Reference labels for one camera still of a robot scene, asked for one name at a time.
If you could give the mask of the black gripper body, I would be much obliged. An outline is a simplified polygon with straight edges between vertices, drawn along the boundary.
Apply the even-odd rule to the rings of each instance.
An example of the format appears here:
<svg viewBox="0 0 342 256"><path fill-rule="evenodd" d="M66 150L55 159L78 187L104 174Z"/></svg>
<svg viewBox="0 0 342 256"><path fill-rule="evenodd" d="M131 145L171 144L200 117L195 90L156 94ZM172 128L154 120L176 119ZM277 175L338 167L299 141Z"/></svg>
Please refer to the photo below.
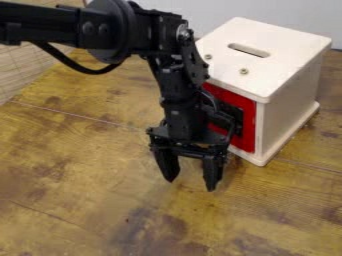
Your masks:
<svg viewBox="0 0 342 256"><path fill-rule="evenodd" d="M164 118L156 127L147 129L150 149L170 148L179 156L204 159L206 156L226 158L230 144L211 130L207 110L224 111L211 94L196 94L188 99L160 98Z"/></svg>

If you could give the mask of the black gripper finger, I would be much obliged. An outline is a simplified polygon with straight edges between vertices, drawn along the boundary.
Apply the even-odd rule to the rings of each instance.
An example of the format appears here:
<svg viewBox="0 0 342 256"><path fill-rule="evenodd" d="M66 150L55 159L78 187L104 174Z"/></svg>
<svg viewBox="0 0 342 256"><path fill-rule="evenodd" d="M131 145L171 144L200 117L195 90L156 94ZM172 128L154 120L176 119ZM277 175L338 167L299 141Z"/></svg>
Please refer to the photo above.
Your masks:
<svg viewBox="0 0 342 256"><path fill-rule="evenodd" d="M203 159L203 179L208 192L216 189L222 180L226 159L222 156L206 156Z"/></svg>
<svg viewBox="0 0 342 256"><path fill-rule="evenodd" d="M170 148L155 148L152 152L162 175L172 182L180 173L179 155Z"/></svg>

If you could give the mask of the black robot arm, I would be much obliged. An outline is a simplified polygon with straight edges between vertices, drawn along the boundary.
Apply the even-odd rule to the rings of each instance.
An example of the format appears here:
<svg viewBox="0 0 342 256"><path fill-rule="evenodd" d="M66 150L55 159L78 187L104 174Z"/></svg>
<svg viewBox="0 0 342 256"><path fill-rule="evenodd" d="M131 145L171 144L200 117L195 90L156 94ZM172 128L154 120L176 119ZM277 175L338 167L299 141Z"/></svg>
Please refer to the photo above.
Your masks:
<svg viewBox="0 0 342 256"><path fill-rule="evenodd" d="M147 129L150 150L167 181L180 172L179 158L203 163L203 179L216 188L231 136L215 134L210 124L235 128L234 118L203 89L208 64L194 31L182 16L146 10L130 0L92 0L83 8L53 8L0 1L0 44L32 43L80 73L100 75L140 56L160 88L164 119Z"/></svg>

